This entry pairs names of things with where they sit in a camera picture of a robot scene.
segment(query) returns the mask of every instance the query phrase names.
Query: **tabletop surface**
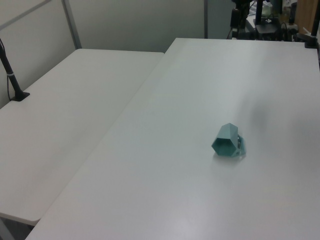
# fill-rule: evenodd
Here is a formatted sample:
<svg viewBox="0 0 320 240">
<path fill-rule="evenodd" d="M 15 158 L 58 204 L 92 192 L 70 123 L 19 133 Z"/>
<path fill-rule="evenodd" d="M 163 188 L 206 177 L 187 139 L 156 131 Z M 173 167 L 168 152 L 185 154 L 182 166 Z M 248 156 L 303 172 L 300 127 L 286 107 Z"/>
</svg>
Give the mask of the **tabletop surface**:
<svg viewBox="0 0 320 240">
<path fill-rule="evenodd" d="M 0 110 L 0 217 L 34 225 L 163 53 L 76 50 Z"/>
<path fill-rule="evenodd" d="M 176 39 L 27 239 L 317 239 L 319 90 L 303 43 Z"/>
</svg>

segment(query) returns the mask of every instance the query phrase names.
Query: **white table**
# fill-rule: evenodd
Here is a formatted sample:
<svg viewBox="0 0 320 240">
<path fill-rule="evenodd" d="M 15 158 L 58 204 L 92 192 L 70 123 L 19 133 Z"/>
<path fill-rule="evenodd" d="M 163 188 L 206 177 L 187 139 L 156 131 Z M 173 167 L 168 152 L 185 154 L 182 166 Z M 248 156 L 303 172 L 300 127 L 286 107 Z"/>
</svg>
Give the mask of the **white table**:
<svg viewBox="0 0 320 240">
<path fill-rule="evenodd" d="M 318 239 L 319 146 L 316 50 L 176 39 L 27 239 Z"/>
<path fill-rule="evenodd" d="M 0 110 L 0 217 L 35 225 L 163 53 L 72 53 Z"/>
</svg>

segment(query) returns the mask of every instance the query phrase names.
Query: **equipment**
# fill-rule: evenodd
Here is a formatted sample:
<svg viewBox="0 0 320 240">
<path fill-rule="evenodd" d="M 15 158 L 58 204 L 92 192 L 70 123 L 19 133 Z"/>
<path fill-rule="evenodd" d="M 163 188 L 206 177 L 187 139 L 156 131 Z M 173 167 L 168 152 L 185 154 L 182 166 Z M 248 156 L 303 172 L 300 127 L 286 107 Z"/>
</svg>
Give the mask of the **equipment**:
<svg viewBox="0 0 320 240">
<path fill-rule="evenodd" d="M 0 59 L 1 62 L 4 66 L 4 69 L 6 71 L 6 75 L 7 75 L 7 80 L 10 79 L 10 82 L 13 86 L 14 92 L 15 92 L 15 96 L 10 99 L 12 101 L 17 101 L 17 102 L 21 102 L 23 99 L 25 99 L 26 97 L 28 97 L 30 95 L 30 93 L 28 92 L 23 92 L 17 82 L 16 76 L 14 74 L 14 71 L 12 70 L 10 63 L 8 61 L 7 55 L 6 55 L 6 49 L 4 44 L 2 43 L 1 39 L 0 39 Z"/>
<path fill-rule="evenodd" d="M 232 0 L 235 8 L 232 10 L 230 27 L 232 38 L 254 39 L 254 29 L 247 21 L 250 10 L 250 3 L 253 0 Z"/>
</svg>

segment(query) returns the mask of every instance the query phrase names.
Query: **teal pentagonal object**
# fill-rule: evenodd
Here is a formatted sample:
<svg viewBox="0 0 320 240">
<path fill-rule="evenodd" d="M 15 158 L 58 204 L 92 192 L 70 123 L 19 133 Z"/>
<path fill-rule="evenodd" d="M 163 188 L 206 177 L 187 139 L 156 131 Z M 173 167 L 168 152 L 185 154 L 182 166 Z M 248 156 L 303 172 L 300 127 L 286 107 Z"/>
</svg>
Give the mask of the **teal pentagonal object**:
<svg viewBox="0 0 320 240">
<path fill-rule="evenodd" d="M 244 139 L 238 135 L 238 127 L 231 123 L 220 128 L 212 148 L 219 156 L 233 158 L 246 154 Z"/>
</svg>

